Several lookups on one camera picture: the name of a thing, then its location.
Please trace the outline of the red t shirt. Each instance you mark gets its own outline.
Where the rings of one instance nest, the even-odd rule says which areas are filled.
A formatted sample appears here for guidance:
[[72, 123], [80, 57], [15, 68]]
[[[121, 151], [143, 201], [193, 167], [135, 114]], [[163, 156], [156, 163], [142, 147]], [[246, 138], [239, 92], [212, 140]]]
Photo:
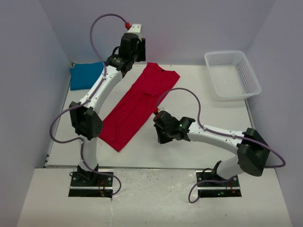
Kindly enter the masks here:
[[120, 152], [152, 115], [159, 98], [179, 79], [175, 71], [147, 63], [139, 78], [103, 120], [99, 138]]

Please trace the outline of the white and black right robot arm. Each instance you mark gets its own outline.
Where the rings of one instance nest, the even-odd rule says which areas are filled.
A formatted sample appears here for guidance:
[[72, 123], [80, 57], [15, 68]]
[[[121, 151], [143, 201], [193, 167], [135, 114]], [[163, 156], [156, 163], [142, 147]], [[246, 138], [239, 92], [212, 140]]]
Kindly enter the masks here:
[[206, 178], [217, 186], [242, 173], [257, 177], [263, 174], [269, 150], [260, 145], [265, 145], [266, 142], [255, 129], [247, 128], [245, 132], [230, 131], [232, 136], [228, 137], [227, 130], [208, 125], [200, 126], [198, 121], [188, 117], [178, 120], [163, 110], [155, 113], [153, 121], [159, 144], [173, 140], [202, 142], [234, 154], [225, 161], [218, 161]]

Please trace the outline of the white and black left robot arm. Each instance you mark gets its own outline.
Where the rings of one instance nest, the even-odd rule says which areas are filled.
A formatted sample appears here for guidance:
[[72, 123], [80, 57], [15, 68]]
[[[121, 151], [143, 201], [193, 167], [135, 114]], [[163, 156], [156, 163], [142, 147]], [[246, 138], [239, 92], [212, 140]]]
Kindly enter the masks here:
[[145, 38], [138, 32], [123, 34], [118, 53], [113, 52], [106, 60], [96, 83], [79, 102], [71, 102], [71, 124], [81, 138], [80, 162], [77, 172], [82, 181], [93, 186], [98, 182], [97, 138], [104, 123], [99, 117], [100, 109], [113, 90], [135, 62], [144, 61]]

